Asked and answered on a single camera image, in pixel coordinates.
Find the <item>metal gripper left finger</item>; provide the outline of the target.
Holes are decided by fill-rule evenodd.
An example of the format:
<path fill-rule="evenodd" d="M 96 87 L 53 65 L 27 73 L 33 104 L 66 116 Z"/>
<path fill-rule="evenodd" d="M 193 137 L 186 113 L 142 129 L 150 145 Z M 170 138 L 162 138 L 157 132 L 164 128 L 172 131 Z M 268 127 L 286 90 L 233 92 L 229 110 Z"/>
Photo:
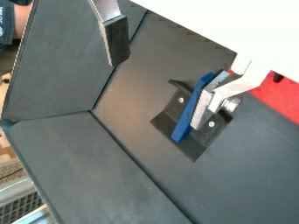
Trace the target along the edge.
<path fill-rule="evenodd" d="M 88 0 L 88 3 L 97 18 L 108 64 L 116 67 L 129 57 L 126 16 L 121 14 L 117 0 Z"/>

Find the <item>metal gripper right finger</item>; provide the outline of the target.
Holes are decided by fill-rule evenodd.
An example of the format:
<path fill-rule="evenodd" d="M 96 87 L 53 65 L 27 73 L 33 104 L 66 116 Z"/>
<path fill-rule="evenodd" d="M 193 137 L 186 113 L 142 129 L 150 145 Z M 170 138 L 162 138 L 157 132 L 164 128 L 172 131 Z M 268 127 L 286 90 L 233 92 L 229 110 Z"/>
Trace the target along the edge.
<path fill-rule="evenodd" d="M 256 88 L 268 72 L 269 68 L 264 63 L 237 56 L 230 65 L 230 73 L 220 72 L 201 90 L 190 117 L 190 127 L 197 130 L 210 116 L 218 112 L 228 98 Z"/>

